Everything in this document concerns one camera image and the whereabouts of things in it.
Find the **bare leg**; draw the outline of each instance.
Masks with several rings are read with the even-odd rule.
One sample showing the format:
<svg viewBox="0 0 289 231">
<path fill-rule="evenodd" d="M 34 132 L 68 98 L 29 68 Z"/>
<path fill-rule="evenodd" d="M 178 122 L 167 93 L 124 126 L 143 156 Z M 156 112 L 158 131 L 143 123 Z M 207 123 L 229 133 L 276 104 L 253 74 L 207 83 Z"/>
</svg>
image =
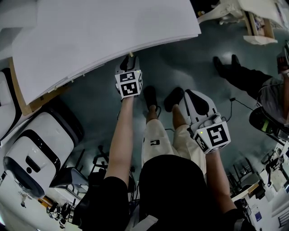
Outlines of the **bare leg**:
<svg viewBox="0 0 289 231">
<path fill-rule="evenodd" d="M 148 115 L 146 116 L 146 123 L 148 123 L 150 120 L 158 119 L 158 115 L 155 109 L 156 109 L 155 105 L 151 105 L 149 107 L 149 112 Z"/>
<path fill-rule="evenodd" d="M 172 107 L 172 124 L 175 130 L 182 125 L 186 125 L 186 121 L 181 114 L 178 104 Z"/>
</svg>

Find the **floor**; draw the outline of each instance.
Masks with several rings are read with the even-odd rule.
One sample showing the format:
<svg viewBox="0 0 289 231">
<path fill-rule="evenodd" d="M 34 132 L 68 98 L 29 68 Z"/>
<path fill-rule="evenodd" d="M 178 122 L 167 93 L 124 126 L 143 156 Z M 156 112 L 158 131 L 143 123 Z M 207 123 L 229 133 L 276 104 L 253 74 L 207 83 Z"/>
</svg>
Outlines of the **floor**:
<svg viewBox="0 0 289 231">
<path fill-rule="evenodd" d="M 153 85 L 157 91 L 157 100 L 162 107 L 160 120 L 165 128 L 172 128 L 172 115 L 163 108 L 165 97 L 176 86 L 183 89 L 200 91 L 215 102 L 222 116 L 229 117 L 230 101 L 236 97 L 247 106 L 256 107 L 256 101 L 245 92 L 230 85 L 218 76 L 212 64 L 213 56 L 219 56 L 224 63 L 230 63 L 231 55 L 239 57 L 241 65 L 261 70 L 278 78 L 276 55 L 281 51 L 283 41 L 288 38 L 280 30 L 275 30 L 278 44 L 257 46 L 243 40 L 247 29 L 244 23 L 218 25 L 216 21 L 207 21 L 200 25 L 202 34 L 186 41 L 165 44 L 139 52 L 140 67 L 143 72 L 144 87 Z M 117 114 L 121 107 L 121 98 L 115 89 L 115 66 L 121 62 L 118 58 L 104 66 L 79 77 L 61 98 L 80 120 L 85 137 L 71 154 L 67 165 L 74 166 L 85 148 L 80 165 L 87 176 L 92 167 L 98 145 L 107 152 L 117 123 Z M 233 116 L 228 122 L 232 142 L 221 150 L 226 170 L 232 164 L 248 157 L 258 169 L 260 159 L 274 148 L 276 142 L 249 124 L 250 110 L 243 105 L 233 103 Z M 134 105 L 134 149 L 132 164 L 135 178 L 141 170 L 141 146 L 145 129 L 146 106 L 143 95 Z"/>
</svg>

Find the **hand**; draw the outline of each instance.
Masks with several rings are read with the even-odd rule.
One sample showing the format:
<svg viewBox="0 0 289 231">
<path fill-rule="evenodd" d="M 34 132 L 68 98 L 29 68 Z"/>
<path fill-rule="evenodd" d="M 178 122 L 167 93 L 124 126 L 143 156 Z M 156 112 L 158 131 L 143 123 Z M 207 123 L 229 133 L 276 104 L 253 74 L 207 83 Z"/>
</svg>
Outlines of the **hand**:
<svg viewBox="0 0 289 231">
<path fill-rule="evenodd" d="M 279 74 L 286 74 L 289 72 L 289 66 L 283 52 L 277 56 L 277 66 Z"/>
</svg>

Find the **forearm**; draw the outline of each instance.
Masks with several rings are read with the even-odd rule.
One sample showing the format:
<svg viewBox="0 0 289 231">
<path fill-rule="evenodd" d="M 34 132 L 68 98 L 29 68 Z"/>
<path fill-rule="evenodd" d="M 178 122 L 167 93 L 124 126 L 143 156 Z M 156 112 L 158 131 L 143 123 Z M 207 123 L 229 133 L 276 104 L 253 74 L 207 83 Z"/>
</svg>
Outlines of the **forearm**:
<svg viewBox="0 0 289 231">
<path fill-rule="evenodd" d="M 284 79 L 284 102 L 283 102 L 283 116 L 289 123 L 288 113 L 289 113 L 289 77 L 283 76 Z"/>
<path fill-rule="evenodd" d="M 115 176 L 129 181 L 131 156 L 133 149 L 133 97 L 123 99 L 121 111 L 109 151 L 109 163 L 105 177 Z"/>
<path fill-rule="evenodd" d="M 236 208 L 230 197 L 230 185 L 219 151 L 206 154 L 206 165 L 207 185 L 221 212 L 226 213 L 227 211 Z"/>
</svg>

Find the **black trousers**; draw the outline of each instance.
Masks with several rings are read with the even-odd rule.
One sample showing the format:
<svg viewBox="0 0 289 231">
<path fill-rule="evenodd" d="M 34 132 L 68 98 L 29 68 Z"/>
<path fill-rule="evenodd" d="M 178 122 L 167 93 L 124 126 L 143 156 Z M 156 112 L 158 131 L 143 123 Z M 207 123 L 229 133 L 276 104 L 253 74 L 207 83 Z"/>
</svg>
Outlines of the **black trousers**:
<svg viewBox="0 0 289 231">
<path fill-rule="evenodd" d="M 259 91 L 263 83 L 272 78 L 259 70 L 250 70 L 242 66 L 233 68 L 232 65 L 224 65 L 222 71 L 219 71 L 219 75 L 240 90 L 246 91 L 256 100 L 261 93 Z"/>
</svg>

